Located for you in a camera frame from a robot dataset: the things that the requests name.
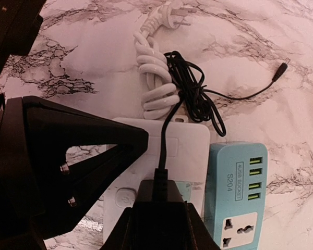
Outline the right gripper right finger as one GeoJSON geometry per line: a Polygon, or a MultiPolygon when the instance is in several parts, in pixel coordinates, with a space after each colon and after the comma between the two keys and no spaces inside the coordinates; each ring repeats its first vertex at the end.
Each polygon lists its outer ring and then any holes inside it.
{"type": "Polygon", "coordinates": [[[220,250],[214,242],[202,219],[192,203],[186,203],[188,218],[188,248],[187,249],[210,249],[220,250]]]}

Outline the black power adapter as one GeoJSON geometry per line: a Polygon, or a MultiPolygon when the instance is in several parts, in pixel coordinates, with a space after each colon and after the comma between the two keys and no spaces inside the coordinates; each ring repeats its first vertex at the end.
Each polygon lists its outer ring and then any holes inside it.
{"type": "Polygon", "coordinates": [[[183,203],[184,200],[175,181],[168,179],[168,170],[156,168],[153,179],[140,182],[135,199],[137,202],[183,203]]]}

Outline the white long power strip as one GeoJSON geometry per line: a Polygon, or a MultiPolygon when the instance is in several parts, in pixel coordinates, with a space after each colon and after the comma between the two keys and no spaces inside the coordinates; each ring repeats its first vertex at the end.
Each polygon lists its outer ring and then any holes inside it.
{"type": "MultiPolygon", "coordinates": [[[[104,192],[104,233],[106,241],[125,208],[131,207],[140,182],[152,179],[159,164],[162,121],[115,118],[117,122],[139,127],[149,134],[148,149],[104,192]]],[[[166,130],[166,168],[176,182],[183,200],[203,211],[204,189],[210,147],[210,131],[201,124],[170,122],[166,130]]]]}

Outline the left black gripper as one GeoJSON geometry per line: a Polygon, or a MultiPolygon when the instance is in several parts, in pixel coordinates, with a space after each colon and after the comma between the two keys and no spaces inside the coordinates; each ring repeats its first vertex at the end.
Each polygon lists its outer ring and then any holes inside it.
{"type": "MultiPolygon", "coordinates": [[[[43,6],[0,1],[0,75],[9,56],[30,52],[43,6]]],[[[45,249],[41,237],[72,231],[147,150],[148,138],[142,128],[36,96],[6,101],[0,94],[0,249],[45,249]]]]}

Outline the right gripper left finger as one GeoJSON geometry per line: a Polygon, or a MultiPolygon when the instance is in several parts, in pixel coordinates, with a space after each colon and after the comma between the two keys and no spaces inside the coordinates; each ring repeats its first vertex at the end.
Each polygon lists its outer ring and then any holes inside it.
{"type": "Polygon", "coordinates": [[[125,208],[100,250],[138,249],[138,245],[135,242],[135,212],[134,208],[125,208]]]}

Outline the teal power strip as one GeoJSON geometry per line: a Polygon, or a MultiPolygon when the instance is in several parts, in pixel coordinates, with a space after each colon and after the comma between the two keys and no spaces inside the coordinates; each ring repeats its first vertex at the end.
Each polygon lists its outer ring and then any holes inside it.
{"type": "Polygon", "coordinates": [[[267,176],[264,144],[211,144],[203,220],[220,249],[258,249],[267,176]]]}

